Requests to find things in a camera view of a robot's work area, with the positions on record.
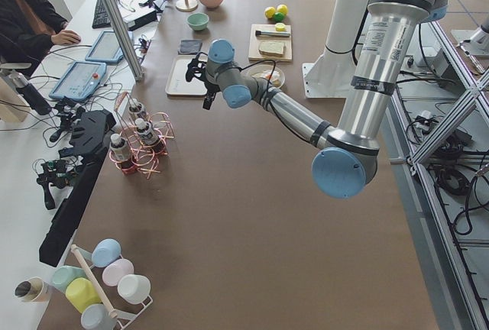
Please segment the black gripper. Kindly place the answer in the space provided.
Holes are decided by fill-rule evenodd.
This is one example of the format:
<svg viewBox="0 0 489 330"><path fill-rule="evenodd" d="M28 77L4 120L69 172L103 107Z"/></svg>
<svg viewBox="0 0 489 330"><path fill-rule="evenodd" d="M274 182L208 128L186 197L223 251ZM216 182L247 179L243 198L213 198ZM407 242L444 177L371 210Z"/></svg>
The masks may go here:
<svg viewBox="0 0 489 330"><path fill-rule="evenodd" d="M218 85L216 85L213 82L210 82L208 80L206 80L204 82L204 86L207 89L207 93L206 93L206 96L203 100L202 107L205 110L210 110L210 108L212 107L212 103L214 101L214 97L216 96L217 93L220 92L220 88Z"/></svg>

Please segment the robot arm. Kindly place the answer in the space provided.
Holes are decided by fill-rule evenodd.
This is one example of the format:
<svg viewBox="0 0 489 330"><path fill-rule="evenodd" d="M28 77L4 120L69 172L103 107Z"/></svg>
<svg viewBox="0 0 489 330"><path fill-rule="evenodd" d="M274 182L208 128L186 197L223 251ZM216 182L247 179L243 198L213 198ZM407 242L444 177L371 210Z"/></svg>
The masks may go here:
<svg viewBox="0 0 489 330"><path fill-rule="evenodd" d="M312 163L316 185L328 196L359 194L377 172L377 133L395 88L415 27L446 13L448 0L337 0L337 15L371 16L339 123L332 126L264 79L244 76L235 50L224 39L212 42L201 79L204 106L217 93L239 108L251 101L273 113L298 138L318 148Z"/></svg>

